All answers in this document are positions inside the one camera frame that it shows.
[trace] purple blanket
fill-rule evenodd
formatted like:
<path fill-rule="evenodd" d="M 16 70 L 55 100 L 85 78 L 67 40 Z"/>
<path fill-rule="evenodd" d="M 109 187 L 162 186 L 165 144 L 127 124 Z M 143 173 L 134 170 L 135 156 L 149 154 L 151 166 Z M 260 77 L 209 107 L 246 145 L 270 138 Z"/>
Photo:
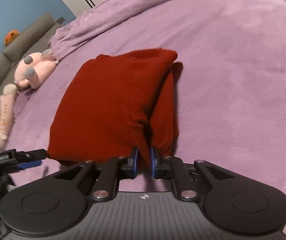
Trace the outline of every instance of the purple blanket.
<path fill-rule="evenodd" d="M 47 149 L 56 109 L 85 61 L 163 47 L 184 64 L 176 155 L 187 163 L 208 160 L 286 194 L 285 0 L 110 0 L 57 31 L 51 46 L 58 57 L 69 55 L 35 93 L 19 95 L 8 148 Z M 47 166 L 58 169 L 52 162 L 14 180 L 23 184 Z M 120 189 L 166 189 L 144 175 L 135 182 L 122 181 Z"/>

